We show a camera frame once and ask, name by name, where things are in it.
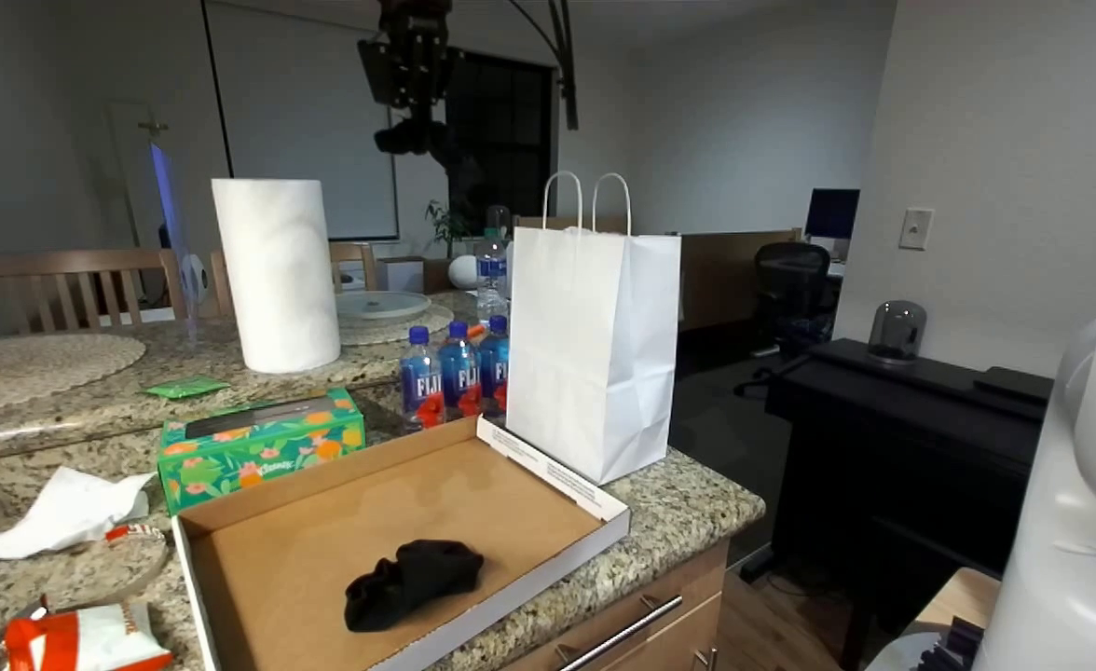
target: cardboard box lid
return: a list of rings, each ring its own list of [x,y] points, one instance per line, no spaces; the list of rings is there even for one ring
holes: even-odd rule
[[[425,667],[627,535],[627,505],[454,421],[182,509],[175,534],[207,667]],[[481,552],[481,586],[351,633],[344,590],[416,535]]]

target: office chair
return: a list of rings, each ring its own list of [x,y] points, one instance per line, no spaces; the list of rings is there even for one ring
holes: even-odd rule
[[[825,281],[832,254],[811,240],[768,240],[755,259],[755,313],[751,322],[764,332],[760,354],[774,350],[781,365],[764,365],[748,385],[738,385],[734,396],[744,396],[755,385],[768,385],[774,372],[801,360],[806,350],[827,337],[832,313],[825,304]]]

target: computer monitor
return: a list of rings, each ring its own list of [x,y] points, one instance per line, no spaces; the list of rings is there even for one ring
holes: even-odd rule
[[[857,191],[811,191],[806,233],[809,239],[848,239],[857,213]]]

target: cardboard box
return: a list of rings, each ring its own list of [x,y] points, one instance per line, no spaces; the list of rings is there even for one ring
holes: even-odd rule
[[[171,516],[206,667],[428,667],[627,535],[627,505],[486,417]],[[474,591],[392,631],[344,624],[348,586],[407,541],[486,556]]]
[[[161,433],[156,472],[171,515],[364,448],[364,417],[348,387],[325,398],[251,404]]]

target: paper bag handle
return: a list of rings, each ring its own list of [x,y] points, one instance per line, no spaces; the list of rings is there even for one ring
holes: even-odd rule
[[[595,177],[595,187],[594,187],[594,197],[589,197],[589,223],[594,223],[594,232],[595,232],[595,193],[600,193],[600,187],[607,183],[607,177],[614,177],[617,187],[622,187],[622,223],[627,223],[627,233],[630,233],[630,183],[617,173],[617,172],[607,172],[607,173],[600,173]]]
[[[543,183],[543,203],[540,203],[540,228],[546,228],[546,193],[550,193],[550,183],[554,177],[570,177],[573,183],[573,191],[577,191],[577,228],[586,228],[586,218],[580,218],[586,217],[586,197],[580,197],[586,191],[580,191],[577,172],[550,172],[546,173],[546,183]]]

